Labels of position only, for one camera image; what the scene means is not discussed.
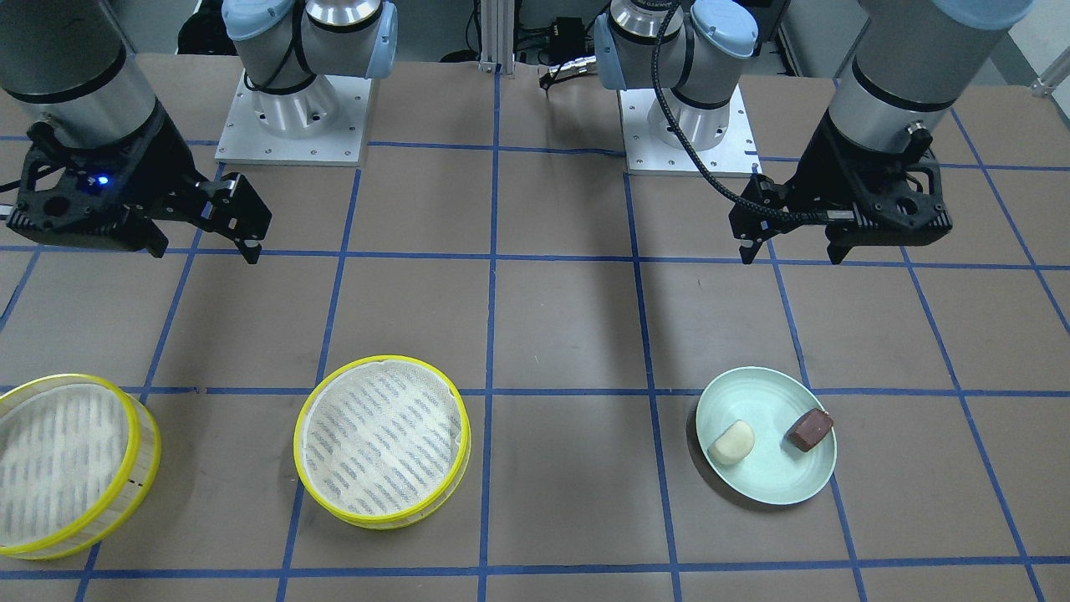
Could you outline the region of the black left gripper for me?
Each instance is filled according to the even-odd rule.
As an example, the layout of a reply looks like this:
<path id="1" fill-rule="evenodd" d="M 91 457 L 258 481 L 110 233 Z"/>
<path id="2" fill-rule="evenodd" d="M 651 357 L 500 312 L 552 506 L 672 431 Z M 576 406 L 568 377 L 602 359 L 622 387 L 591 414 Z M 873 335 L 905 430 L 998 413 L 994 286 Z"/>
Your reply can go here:
<path id="1" fill-rule="evenodd" d="M 924 123 L 907 125 L 906 146 L 897 153 L 870 150 L 849 140 L 830 115 L 817 123 L 788 185 L 752 174 L 742 191 L 750 202 L 729 212 L 739 256 L 752 264 L 764 242 L 795 229 L 792 212 L 840 211 L 844 220 L 826 226 L 827 257 L 841 264 L 856 247 L 929 245 L 953 228 L 941 188 L 941 167 Z"/>

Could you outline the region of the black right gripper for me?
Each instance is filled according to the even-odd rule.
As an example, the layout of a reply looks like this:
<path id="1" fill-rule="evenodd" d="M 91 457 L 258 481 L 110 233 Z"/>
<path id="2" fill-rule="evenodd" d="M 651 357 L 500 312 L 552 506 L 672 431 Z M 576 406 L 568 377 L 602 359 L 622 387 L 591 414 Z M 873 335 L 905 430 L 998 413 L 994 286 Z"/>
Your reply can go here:
<path id="1" fill-rule="evenodd" d="M 169 240 L 157 221 L 188 222 L 236 245 L 257 264 L 272 220 L 253 183 L 238 172 L 207 181 L 160 105 L 146 123 L 109 145 L 60 142 L 56 120 L 30 126 L 17 198 L 5 225 L 43 245 L 147 251 L 160 258 Z"/>

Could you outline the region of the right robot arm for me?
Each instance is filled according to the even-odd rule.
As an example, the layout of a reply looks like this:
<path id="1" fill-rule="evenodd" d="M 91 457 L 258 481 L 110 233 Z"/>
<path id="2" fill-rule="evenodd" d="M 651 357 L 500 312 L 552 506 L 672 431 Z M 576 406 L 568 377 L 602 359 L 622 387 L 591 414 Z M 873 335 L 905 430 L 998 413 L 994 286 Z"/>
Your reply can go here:
<path id="1" fill-rule="evenodd" d="M 389 1 L 221 1 L 253 113 L 304 137 L 338 118 L 328 77 L 386 79 Z M 4 1 L 3 92 L 32 118 L 7 230 L 55 247 L 160 257 L 158 221 L 192 223 L 256 263 L 272 214 L 241 174 L 211 181 L 100 1 Z"/>

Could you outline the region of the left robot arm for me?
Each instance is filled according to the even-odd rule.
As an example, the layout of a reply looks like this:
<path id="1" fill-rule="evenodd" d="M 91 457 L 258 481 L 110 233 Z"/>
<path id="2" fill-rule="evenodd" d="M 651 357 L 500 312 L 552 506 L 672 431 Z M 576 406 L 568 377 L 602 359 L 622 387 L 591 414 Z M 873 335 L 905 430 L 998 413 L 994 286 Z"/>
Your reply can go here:
<path id="1" fill-rule="evenodd" d="M 609 90 L 654 93 L 652 125 L 732 202 L 743 263 L 771 237 L 822 226 L 829 262 L 857 247 L 922 247 L 951 232 L 933 130 L 1031 1 L 867 1 L 869 24 L 795 174 L 731 191 L 701 160 L 727 130 L 760 44 L 735 1 L 611 1 L 594 22 Z"/>

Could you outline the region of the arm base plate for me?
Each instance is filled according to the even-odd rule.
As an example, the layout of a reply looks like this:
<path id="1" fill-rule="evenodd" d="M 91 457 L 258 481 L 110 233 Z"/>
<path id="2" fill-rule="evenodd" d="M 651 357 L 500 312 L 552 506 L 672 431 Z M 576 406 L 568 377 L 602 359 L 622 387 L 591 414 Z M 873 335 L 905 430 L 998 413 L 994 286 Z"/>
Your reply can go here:
<path id="1" fill-rule="evenodd" d="M 286 95 L 238 80 L 215 157 L 228 165 L 360 167 L 374 81 L 320 75 Z"/>
<path id="2" fill-rule="evenodd" d="M 638 176 L 699 176 L 699 168 L 669 132 L 653 90 L 618 92 L 627 172 Z M 664 92 L 664 101 L 702 165 L 717 177 L 749 177 L 763 171 L 742 88 L 727 106 L 698 110 Z"/>

